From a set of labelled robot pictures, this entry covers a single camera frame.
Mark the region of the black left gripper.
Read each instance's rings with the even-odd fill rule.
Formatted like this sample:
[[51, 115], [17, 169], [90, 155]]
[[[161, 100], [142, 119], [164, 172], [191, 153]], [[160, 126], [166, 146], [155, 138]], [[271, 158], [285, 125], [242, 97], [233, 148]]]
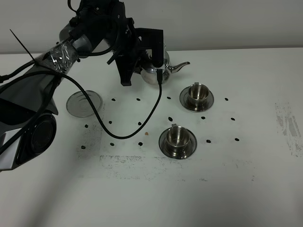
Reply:
[[125, 15], [125, 5], [119, 0], [82, 0], [69, 21], [68, 42], [80, 57], [113, 53], [122, 86], [131, 86], [134, 73], [140, 74], [141, 54], [134, 20]]

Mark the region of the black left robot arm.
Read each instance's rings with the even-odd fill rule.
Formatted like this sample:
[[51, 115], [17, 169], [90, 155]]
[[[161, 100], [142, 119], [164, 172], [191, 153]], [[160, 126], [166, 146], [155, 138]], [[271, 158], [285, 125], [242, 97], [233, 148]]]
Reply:
[[121, 84], [131, 76], [142, 56], [141, 40], [125, 5], [118, 0], [83, 0], [75, 17], [61, 30], [59, 42], [0, 82], [0, 168], [13, 170], [46, 151], [56, 134], [58, 110], [53, 95], [73, 64], [112, 52]]

